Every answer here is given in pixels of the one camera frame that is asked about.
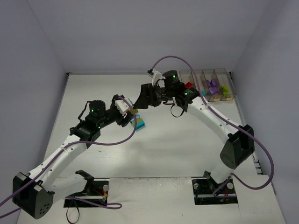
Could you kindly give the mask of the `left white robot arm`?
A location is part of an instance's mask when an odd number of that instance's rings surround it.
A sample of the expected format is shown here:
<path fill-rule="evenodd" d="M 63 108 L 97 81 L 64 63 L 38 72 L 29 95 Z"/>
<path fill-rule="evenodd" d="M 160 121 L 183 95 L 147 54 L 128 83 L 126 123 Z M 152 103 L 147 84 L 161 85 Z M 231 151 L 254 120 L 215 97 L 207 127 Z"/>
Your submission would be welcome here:
<path fill-rule="evenodd" d="M 13 203 L 34 219 L 42 218 L 63 198 L 76 193 L 89 194 L 94 188 L 94 177 L 89 173 L 78 170 L 65 179 L 59 179 L 60 174 L 96 143 L 102 128 L 114 122 L 125 127 L 136 118 L 132 102 L 124 96 L 115 95 L 108 110 L 102 100 L 87 101 L 85 107 L 89 109 L 88 115 L 70 129 L 55 152 L 27 174 L 19 172 L 13 178 Z"/>

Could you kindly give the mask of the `red lego brick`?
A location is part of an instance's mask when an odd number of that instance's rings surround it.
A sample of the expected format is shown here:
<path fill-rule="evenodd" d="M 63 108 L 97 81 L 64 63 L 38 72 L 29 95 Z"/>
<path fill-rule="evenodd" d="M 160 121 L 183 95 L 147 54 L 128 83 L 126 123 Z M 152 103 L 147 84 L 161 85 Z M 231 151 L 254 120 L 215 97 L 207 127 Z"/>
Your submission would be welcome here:
<path fill-rule="evenodd" d="M 185 88 L 191 88 L 191 87 L 194 87 L 194 83 L 191 82 L 185 83 Z"/>

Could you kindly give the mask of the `purple oval paw lego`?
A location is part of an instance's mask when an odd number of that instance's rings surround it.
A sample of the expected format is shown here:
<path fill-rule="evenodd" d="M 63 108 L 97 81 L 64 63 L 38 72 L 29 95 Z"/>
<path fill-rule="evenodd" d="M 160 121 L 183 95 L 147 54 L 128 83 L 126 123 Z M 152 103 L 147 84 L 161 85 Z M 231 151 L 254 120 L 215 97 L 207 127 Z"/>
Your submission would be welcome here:
<path fill-rule="evenodd" d="M 211 81 L 210 81 L 210 86 L 211 87 L 216 87 L 217 86 L 217 80 L 212 78 Z"/>

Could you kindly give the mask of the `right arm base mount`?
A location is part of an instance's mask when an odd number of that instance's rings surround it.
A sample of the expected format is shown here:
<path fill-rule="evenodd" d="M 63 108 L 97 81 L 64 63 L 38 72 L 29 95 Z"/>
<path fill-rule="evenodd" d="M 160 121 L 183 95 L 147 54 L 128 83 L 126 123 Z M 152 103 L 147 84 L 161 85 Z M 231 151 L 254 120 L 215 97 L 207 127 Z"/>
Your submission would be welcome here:
<path fill-rule="evenodd" d="M 231 178 L 221 184 L 206 177 L 192 179 L 192 189 L 195 205 L 238 204 L 235 186 Z"/>

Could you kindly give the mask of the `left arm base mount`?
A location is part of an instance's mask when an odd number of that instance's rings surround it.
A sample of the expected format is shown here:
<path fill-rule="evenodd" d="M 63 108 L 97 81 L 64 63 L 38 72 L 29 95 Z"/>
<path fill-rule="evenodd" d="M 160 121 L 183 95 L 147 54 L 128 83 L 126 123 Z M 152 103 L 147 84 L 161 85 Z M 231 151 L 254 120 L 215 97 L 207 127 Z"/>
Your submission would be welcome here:
<path fill-rule="evenodd" d="M 109 180 L 108 179 L 94 179 L 93 186 L 89 191 L 77 192 L 71 195 L 95 204 L 105 205 L 107 204 L 107 197 L 109 191 Z M 95 205 L 80 201 L 72 200 L 69 198 L 64 199 L 64 208 L 98 208 Z"/>

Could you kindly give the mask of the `small lime green lego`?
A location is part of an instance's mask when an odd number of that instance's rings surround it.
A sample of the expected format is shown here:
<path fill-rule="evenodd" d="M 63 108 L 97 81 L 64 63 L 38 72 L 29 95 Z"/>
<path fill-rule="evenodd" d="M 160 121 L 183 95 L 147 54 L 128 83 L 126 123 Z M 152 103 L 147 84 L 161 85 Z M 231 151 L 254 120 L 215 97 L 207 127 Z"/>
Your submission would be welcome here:
<path fill-rule="evenodd" d="M 222 93 L 224 96 L 228 95 L 229 88 L 227 86 L 225 86 L 225 85 L 221 86 L 221 90 L 222 90 Z"/>

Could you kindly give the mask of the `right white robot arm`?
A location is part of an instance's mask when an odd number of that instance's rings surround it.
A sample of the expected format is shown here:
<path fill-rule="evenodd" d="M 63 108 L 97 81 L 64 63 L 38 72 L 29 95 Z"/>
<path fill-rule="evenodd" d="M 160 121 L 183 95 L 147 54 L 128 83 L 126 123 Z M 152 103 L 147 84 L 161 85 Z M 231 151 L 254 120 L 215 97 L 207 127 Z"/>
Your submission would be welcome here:
<path fill-rule="evenodd" d="M 155 69 L 148 70 L 152 78 L 150 84 L 141 85 L 141 92 L 134 104 L 135 109 L 159 106 L 163 101 L 173 101 L 184 112 L 193 115 L 209 127 L 224 144 L 220 152 L 220 163 L 210 173 L 217 183 L 224 182 L 233 171 L 250 157 L 254 151 L 254 141 L 250 138 L 253 129 L 228 120 L 219 111 L 204 101 L 199 91 L 187 88 L 179 80 L 178 73 L 170 70 L 161 74 Z"/>

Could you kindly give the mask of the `teal green monster lego stack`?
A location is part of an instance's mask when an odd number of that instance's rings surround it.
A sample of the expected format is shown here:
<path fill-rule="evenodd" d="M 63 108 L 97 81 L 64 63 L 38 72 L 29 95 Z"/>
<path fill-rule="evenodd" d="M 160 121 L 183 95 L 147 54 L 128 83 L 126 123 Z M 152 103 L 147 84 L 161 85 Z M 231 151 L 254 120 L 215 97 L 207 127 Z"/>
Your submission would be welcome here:
<path fill-rule="evenodd" d="M 145 122 L 144 122 L 144 120 L 140 117 L 139 114 L 136 114 L 136 119 L 137 119 L 136 130 L 140 130 L 140 129 L 142 129 L 143 127 L 145 127 Z M 131 123 L 131 126 L 132 126 L 132 127 L 135 127 L 135 120 L 134 120 L 134 118 L 131 119 L 130 123 Z"/>

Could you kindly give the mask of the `multicolour lego block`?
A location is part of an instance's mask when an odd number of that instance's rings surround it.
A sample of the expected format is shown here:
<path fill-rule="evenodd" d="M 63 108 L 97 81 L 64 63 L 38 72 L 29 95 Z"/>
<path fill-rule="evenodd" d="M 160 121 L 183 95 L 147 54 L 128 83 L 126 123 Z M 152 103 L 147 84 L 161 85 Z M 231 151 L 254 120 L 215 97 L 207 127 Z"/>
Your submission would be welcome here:
<path fill-rule="evenodd" d="M 137 114 L 138 112 L 139 112 L 139 111 L 138 111 L 137 109 L 126 111 L 127 114 L 130 113 L 130 114 L 132 114 L 132 115 Z"/>

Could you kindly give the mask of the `purple lego brick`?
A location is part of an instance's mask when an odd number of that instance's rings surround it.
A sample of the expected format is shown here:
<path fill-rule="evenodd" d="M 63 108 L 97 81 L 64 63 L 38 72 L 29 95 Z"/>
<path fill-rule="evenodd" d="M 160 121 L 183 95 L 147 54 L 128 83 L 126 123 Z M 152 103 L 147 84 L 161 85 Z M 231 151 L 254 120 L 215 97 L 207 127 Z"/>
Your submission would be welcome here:
<path fill-rule="evenodd" d="M 218 89 L 216 87 L 211 87 L 211 88 L 209 88 L 209 92 L 211 95 L 217 95 Z"/>

